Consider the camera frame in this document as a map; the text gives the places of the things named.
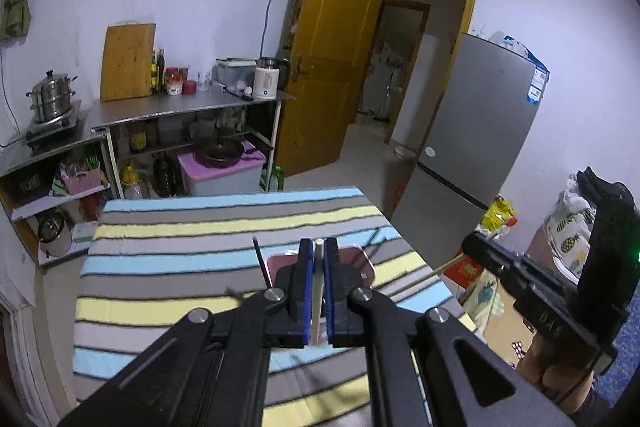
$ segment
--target refrigerator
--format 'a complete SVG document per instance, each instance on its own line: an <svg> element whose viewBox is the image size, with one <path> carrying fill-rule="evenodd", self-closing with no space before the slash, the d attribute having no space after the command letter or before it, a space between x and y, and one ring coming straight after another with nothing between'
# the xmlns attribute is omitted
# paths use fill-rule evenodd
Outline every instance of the refrigerator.
<svg viewBox="0 0 640 427"><path fill-rule="evenodd" d="M500 191L548 80L544 66L463 35L446 92L392 224L436 268Z"/></svg>

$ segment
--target blue stripe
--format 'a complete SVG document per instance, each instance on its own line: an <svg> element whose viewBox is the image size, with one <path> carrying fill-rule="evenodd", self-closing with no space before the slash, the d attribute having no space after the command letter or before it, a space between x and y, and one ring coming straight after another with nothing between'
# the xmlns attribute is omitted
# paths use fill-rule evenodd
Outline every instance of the blue stripe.
<svg viewBox="0 0 640 427"><path fill-rule="evenodd" d="M450 296L451 293L444 283L437 282L416 295L398 302L398 305L402 308L422 313L446 301ZM307 346L304 349L296 349L295 351L288 350L271 353L269 372L277 373L298 365L322 360L332 355L337 355L345 349L325 344L323 346ZM97 349L76 347L74 349L73 369L75 373L87 375L88 377L108 379L116 375L134 358L135 356L133 355L121 355Z"/></svg>
<svg viewBox="0 0 640 427"><path fill-rule="evenodd" d="M339 246L364 246L375 229L352 232L338 236ZM394 227L383 227L372 245L400 237ZM298 243L262 247L268 259L276 253L298 250ZM258 266L253 248L216 253L191 253L178 255L90 255L84 261L81 275L158 275L166 273L192 273L199 271L229 270Z"/></svg>
<svg viewBox="0 0 640 427"><path fill-rule="evenodd" d="M297 203L322 201L334 198L361 196L356 187L326 188L319 190L292 190L287 192L258 192L257 194L233 194L231 196L206 196L199 198L162 198L160 200L112 200L103 212L130 212L136 210L193 210L221 208L248 204Z"/></svg>

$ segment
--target green cloth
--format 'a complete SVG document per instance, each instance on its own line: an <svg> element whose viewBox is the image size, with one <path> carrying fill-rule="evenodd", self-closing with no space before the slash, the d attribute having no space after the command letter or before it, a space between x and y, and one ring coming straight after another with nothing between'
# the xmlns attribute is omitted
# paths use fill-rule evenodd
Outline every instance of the green cloth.
<svg viewBox="0 0 640 427"><path fill-rule="evenodd" d="M27 0L3 0L0 40L24 37L29 31L31 12Z"/></svg>

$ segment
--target human hand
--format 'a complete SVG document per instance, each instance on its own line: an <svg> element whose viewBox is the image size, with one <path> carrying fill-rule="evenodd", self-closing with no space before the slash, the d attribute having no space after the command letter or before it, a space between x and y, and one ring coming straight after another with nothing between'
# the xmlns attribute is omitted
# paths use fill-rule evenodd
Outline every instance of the human hand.
<svg viewBox="0 0 640 427"><path fill-rule="evenodd" d="M516 372L542 393L551 390L559 396L569 391L584 376L586 368L570 365L563 358L560 358L559 362L551 364L547 356L549 347L550 344L537 333L533 337L527 354L518 362ZM559 404L560 409L567 415L580 409L589 395L592 383L593 371Z"/></svg>

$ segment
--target stove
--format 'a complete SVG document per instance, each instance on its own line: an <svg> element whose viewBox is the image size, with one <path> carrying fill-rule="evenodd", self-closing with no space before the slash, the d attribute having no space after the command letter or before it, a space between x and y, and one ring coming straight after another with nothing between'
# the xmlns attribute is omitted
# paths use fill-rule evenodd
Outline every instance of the stove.
<svg viewBox="0 0 640 427"><path fill-rule="evenodd" d="M44 123L37 123L31 120L31 123L22 136L22 143L31 147L35 152L45 141L48 143L51 139L62 138L66 136L68 132L73 132L76 124L78 124L81 103L81 100L76 100L71 104L71 109L53 120Z"/></svg>

